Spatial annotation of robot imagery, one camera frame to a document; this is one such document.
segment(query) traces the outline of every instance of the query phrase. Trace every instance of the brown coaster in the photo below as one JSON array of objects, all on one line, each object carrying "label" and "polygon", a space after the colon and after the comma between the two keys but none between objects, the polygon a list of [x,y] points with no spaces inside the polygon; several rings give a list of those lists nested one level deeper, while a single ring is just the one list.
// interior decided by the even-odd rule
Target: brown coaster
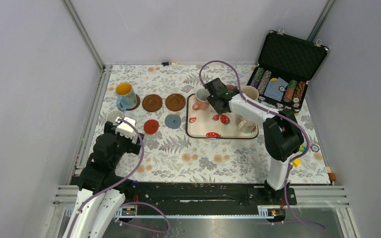
[{"label": "brown coaster", "polygon": [[146,96],[144,100],[142,100],[142,107],[147,112],[156,112],[161,108],[162,105],[163,99],[161,99],[161,97],[156,94],[150,94]]},{"label": "brown coaster", "polygon": [[182,110],[186,105],[186,99],[182,94],[172,94],[166,98],[167,109],[177,112]]},{"label": "brown coaster", "polygon": [[126,109],[126,111],[133,111],[135,109],[137,109],[139,107],[139,105],[141,104],[141,99],[139,98],[139,96],[136,94],[136,106],[131,108],[131,109]]}]

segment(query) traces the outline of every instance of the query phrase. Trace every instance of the cable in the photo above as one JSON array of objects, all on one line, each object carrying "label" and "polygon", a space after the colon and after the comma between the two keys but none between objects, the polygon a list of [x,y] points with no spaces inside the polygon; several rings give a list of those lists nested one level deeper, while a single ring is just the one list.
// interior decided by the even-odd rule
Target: cable
[{"label": "cable", "polygon": [[69,227],[69,231],[68,231],[68,234],[67,234],[67,238],[70,238],[71,236],[71,233],[72,233],[72,230],[75,226],[75,222],[76,220],[78,219],[78,215],[82,212],[82,209],[84,208],[84,206],[89,202],[91,201],[93,198],[97,197],[98,195],[102,194],[102,193],[105,193],[107,192],[108,190],[118,186],[119,184],[123,183],[124,181],[126,181],[133,173],[135,173],[136,170],[138,170],[139,166],[141,165],[142,163],[142,160],[144,159],[144,141],[142,140],[142,137],[141,135],[139,134],[139,131],[129,122],[127,122],[126,120],[123,120],[123,119],[119,119],[121,122],[124,122],[126,123],[128,126],[130,126],[133,131],[135,131],[136,135],[138,136],[138,139],[139,139],[139,142],[141,144],[141,157],[139,158],[139,161],[138,161],[138,164],[136,165],[136,167],[128,174],[126,175],[123,179],[121,179],[119,182],[115,183],[114,185],[110,186],[110,187],[107,187],[105,188],[104,190],[100,191],[100,192],[97,192],[96,194],[92,195],[91,197],[89,197],[87,200],[85,200],[81,206],[78,208],[77,212],[75,213],[75,216],[72,220],[72,223],[71,223],[71,226]]},{"label": "cable", "polygon": [[154,230],[154,229],[151,229],[151,228],[142,227],[142,226],[138,226],[138,225],[134,225],[134,224],[130,224],[130,223],[123,223],[123,222],[120,222],[121,226],[122,225],[128,225],[128,226],[131,226],[131,227],[137,227],[137,228],[141,228],[141,229],[144,229],[144,230],[147,230],[147,231],[150,231],[150,232],[157,232],[157,233],[167,233],[170,230],[171,227],[170,227],[169,219],[167,219],[166,215],[160,209],[156,208],[152,204],[149,204],[149,203],[146,203],[146,202],[128,202],[128,203],[122,204],[121,207],[122,206],[126,206],[126,205],[133,205],[133,204],[135,204],[135,205],[136,204],[145,205],[145,206],[151,207],[152,209],[154,209],[158,213],[160,213],[160,215],[163,216],[164,220],[167,222],[167,230],[165,230],[165,231]]},{"label": "cable", "polygon": [[[227,65],[228,67],[230,67],[230,68],[233,70],[233,72],[236,74],[237,87],[238,87],[238,89],[239,89],[240,96],[243,98],[243,100],[247,101],[245,95],[244,95],[243,92],[242,92],[242,89],[241,89],[241,86],[240,86],[240,79],[239,79],[239,75],[237,74],[237,71],[236,71],[230,64],[228,64],[227,62],[224,62],[224,61],[222,61],[222,60],[212,60],[212,61],[210,61],[210,62],[204,64],[204,65],[201,67],[201,69],[199,70],[199,80],[201,81],[202,85],[205,87],[205,83],[203,82],[203,79],[202,79],[202,70],[203,70],[207,65],[209,65],[210,63],[214,63],[214,62],[218,62],[218,63],[225,64],[225,65]],[[253,103],[253,102],[251,102],[251,101],[247,101],[247,102],[248,102],[249,104],[251,104],[252,106],[256,107],[256,108],[261,109],[262,111],[265,111],[265,112],[267,112],[267,113],[271,113],[271,114],[273,114],[273,115],[275,115],[275,116],[278,116],[278,117],[280,117],[280,118],[282,118],[282,119],[288,121],[289,123],[293,124],[295,127],[297,127],[297,128],[302,132],[303,136],[304,136],[305,139],[306,139],[306,150],[305,150],[303,153],[301,153],[300,155],[297,155],[297,156],[293,157],[292,159],[290,159],[290,160],[288,161],[289,166],[288,166],[287,173],[286,173],[286,176],[285,176],[285,179],[284,179],[284,181],[285,181],[285,182],[284,182],[284,187],[286,188],[286,187],[287,187],[287,183],[288,183],[288,177],[290,176],[290,170],[291,170],[291,168],[292,168],[291,163],[292,163],[295,159],[300,158],[300,157],[302,157],[303,155],[305,155],[305,154],[308,152],[309,148],[310,148],[310,140],[309,140],[309,136],[307,135],[306,131],[305,131],[300,125],[298,125],[295,121],[293,121],[293,120],[287,118],[286,116],[283,116],[283,115],[281,115],[281,114],[279,114],[279,113],[270,111],[269,109],[264,108],[264,107],[261,107],[261,106],[259,106],[258,104]],[[324,227],[324,229],[318,229],[318,228],[311,227],[311,226],[307,225],[303,220],[299,219],[299,218],[296,216],[296,214],[294,214],[293,210],[290,208],[290,205],[289,205],[289,202],[288,202],[288,199],[287,199],[287,189],[284,189],[284,199],[285,199],[285,203],[287,204],[288,210],[290,210],[291,214],[293,214],[293,216],[294,216],[300,223],[302,223],[303,225],[305,225],[306,227],[308,227],[308,228],[310,228],[310,229],[312,229],[312,230],[314,230],[314,231],[320,231],[320,232],[325,232],[325,231],[326,231],[326,227],[325,227],[325,226],[322,225],[322,227]]]}]

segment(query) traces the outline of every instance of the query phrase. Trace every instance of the black base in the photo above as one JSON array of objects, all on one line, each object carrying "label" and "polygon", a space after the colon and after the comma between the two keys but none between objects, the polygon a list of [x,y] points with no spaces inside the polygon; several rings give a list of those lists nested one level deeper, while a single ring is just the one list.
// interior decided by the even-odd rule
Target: black base
[{"label": "black base", "polygon": [[[71,184],[78,182],[73,177]],[[128,188],[116,188],[127,192],[126,202],[131,202],[138,195],[140,202],[150,203],[166,215],[258,215],[258,205],[281,205],[281,191],[271,201],[271,191],[266,184],[245,183],[161,183],[128,182]],[[296,205],[294,189],[288,188],[288,201]],[[152,208],[138,205],[137,215],[159,215]]]}]

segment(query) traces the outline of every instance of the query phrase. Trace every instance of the mug handle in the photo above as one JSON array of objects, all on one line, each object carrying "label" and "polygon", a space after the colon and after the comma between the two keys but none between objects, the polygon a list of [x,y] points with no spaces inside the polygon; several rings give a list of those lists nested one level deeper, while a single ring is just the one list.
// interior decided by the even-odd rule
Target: mug handle
[{"label": "mug handle", "polygon": [[240,123],[239,123],[239,125],[237,126],[237,131],[238,132],[241,132],[240,130],[242,129],[242,127],[243,127],[243,125],[246,123],[246,121],[241,121]]},{"label": "mug handle", "polygon": [[122,98],[118,97],[118,100],[116,101],[116,106],[118,106],[119,111],[124,112],[124,111],[126,111],[126,107],[124,105],[122,105],[121,100],[122,100]]},{"label": "mug handle", "polygon": [[194,109],[194,110],[199,110],[199,109],[201,109],[201,105],[199,104],[199,102],[194,103],[194,104],[192,105],[192,109]]}]

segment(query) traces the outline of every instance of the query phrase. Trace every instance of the yellow block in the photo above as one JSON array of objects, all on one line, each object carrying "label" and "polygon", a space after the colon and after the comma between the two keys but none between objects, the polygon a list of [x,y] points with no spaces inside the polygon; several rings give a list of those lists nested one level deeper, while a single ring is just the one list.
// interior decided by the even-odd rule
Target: yellow block
[{"label": "yellow block", "polygon": [[302,162],[301,162],[299,159],[295,159],[295,160],[293,161],[293,166],[294,166],[294,167],[297,167],[297,166],[299,166],[301,163],[302,163]]}]

